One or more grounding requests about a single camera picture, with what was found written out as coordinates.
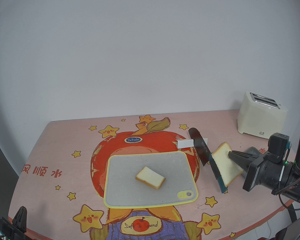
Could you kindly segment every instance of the cartoon apple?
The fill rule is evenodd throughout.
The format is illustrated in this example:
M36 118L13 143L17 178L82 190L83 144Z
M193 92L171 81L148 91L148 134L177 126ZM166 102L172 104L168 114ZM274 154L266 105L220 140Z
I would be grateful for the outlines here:
M132 227L137 232L144 232L149 228L149 222L144 220L144 217L142 219L136 219L132 223Z

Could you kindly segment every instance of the cream toaster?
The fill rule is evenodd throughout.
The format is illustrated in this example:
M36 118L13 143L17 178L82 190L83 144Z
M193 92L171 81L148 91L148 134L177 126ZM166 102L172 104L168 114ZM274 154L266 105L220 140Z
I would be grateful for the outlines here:
M280 133L287 116L287 108L274 99L245 92L238 113L238 132L269 138Z

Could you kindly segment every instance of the black knife blade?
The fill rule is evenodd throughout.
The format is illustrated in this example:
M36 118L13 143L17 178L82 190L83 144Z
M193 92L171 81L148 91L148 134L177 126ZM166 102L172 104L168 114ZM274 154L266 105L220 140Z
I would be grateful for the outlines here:
M188 132L190 134L190 138L194 139L194 147L196 148L202 165L204 166L209 161L211 152L196 128L192 127L188 130Z

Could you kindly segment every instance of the bread slice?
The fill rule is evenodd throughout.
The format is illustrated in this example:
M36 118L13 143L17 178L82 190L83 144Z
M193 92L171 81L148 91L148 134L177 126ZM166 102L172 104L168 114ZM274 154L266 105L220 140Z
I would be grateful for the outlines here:
M229 158L229 151L232 151L231 147L227 142L224 142L211 154L220 171L225 187L228 187L243 172L243 169Z
M163 182L166 180L163 176L152 171L148 167L144 167L136 176L136 180L147 184L148 186L159 189Z

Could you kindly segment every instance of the gray cutting board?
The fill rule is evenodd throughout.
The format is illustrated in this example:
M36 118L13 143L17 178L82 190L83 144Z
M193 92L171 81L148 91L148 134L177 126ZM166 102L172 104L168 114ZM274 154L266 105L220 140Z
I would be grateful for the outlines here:
M147 166L164 176L160 189L135 179ZM108 161L104 204L109 208L138 209L191 203L198 198L185 153L181 151L115 155Z

